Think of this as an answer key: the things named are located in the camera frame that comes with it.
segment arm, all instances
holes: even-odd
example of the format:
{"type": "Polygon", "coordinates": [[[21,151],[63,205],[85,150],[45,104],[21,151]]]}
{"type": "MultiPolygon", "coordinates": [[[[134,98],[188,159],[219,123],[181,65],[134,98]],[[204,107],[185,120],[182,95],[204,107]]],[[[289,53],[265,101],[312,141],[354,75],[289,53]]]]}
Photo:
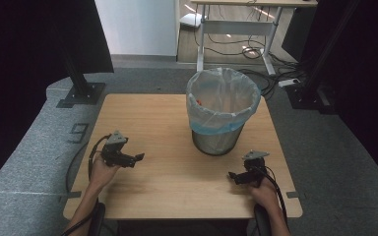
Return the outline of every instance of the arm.
{"type": "MultiPolygon", "coordinates": [[[[65,231],[70,227],[88,216],[94,209],[97,196],[113,178],[119,166],[109,167],[103,162],[100,153],[97,153],[94,157],[94,166],[92,169],[92,176],[88,187],[85,190],[82,201],[75,211],[69,224],[66,226],[65,231]]],[[[91,219],[70,235],[88,235],[89,227],[91,225],[91,219]]]]}
{"type": "Polygon", "coordinates": [[[278,195],[275,186],[267,178],[264,178],[260,187],[248,187],[254,201],[266,209],[269,215],[273,236],[290,236],[287,225],[284,222],[284,214],[279,207],[278,195]]]}

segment wooden table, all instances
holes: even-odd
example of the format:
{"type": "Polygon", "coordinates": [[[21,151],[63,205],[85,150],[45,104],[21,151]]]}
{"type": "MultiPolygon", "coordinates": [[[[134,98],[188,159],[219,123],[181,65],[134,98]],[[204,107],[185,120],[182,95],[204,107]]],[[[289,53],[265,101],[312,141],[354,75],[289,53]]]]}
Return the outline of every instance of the wooden table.
{"type": "Polygon", "coordinates": [[[283,7],[304,8],[316,7],[316,0],[191,0],[192,3],[203,5],[201,19],[201,40],[198,47],[197,70],[204,69],[204,33],[212,34],[241,34],[241,35],[264,35],[267,42],[260,50],[261,57],[265,63],[269,75],[275,75],[275,69],[269,56],[279,19],[283,7]],[[272,22],[235,22],[235,21],[212,21],[206,18],[207,5],[232,5],[232,6],[269,6],[278,7],[275,18],[272,22]]]}
{"type": "MultiPolygon", "coordinates": [[[[92,147],[115,130],[129,138],[122,152],[146,155],[135,168],[120,169],[100,194],[106,218],[252,218],[254,203],[245,186],[237,186],[227,177],[228,171],[245,172],[241,156],[250,149],[270,153],[266,165],[275,172],[287,215],[302,215],[299,199],[286,196],[295,189],[264,98],[246,122],[235,148],[226,155],[210,156],[193,145],[184,94],[110,94],[98,115],[72,192],[85,191],[92,147]]],[[[80,200],[67,201],[65,217],[73,216],[80,200]]]]}

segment person's right hand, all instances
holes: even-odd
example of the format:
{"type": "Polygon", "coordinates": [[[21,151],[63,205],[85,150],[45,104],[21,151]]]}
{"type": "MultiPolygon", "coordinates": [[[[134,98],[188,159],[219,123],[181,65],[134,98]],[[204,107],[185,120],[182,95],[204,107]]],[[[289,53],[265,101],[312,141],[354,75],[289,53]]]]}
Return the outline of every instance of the person's right hand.
{"type": "Polygon", "coordinates": [[[90,186],[101,190],[105,187],[114,177],[116,171],[120,168],[119,165],[107,166],[100,153],[94,155],[94,167],[92,169],[92,176],[90,186]]]}
{"type": "Polygon", "coordinates": [[[250,191],[254,201],[260,206],[264,207],[266,211],[280,209],[276,188],[268,178],[264,178],[260,184],[260,187],[258,188],[249,185],[248,190],[250,191]]]}

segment white wall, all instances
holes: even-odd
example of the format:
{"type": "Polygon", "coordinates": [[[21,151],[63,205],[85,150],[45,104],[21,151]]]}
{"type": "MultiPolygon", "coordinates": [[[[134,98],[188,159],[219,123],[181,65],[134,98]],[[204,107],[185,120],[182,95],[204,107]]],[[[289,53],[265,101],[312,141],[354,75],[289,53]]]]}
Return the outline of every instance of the white wall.
{"type": "Polygon", "coordinates": [[[111,55],[177,55],[178,0],[95,3],[111,55]]]}

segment metal frame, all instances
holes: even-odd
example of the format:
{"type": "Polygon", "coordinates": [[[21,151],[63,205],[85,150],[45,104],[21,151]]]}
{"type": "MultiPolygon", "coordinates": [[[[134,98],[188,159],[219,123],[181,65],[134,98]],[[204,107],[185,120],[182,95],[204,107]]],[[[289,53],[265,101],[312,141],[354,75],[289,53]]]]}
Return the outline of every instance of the metal frame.
{"type": "Polygon", "coordinates": [[[204,70],[204,34],[244,34],[244,35],[265,35],[269,37],[264,48],[260,49],[262,53],[263,61],[269,75],[275,75],[275,69],[272,65],[271,58],[269,56],[270,48],[272,46],[273,39],[275,38],[276,30],[278,29],[279,19],[282,14],[282,7],[278,7],[275,19],[272,22],[267,23],[254,23],[254,22],[230,22],[230,21],[207,21],[205,17],[206,5],[202,7],[202,19],[201,19],[201,41],[198,47],[198,60],[197,71],[204,70]]]}

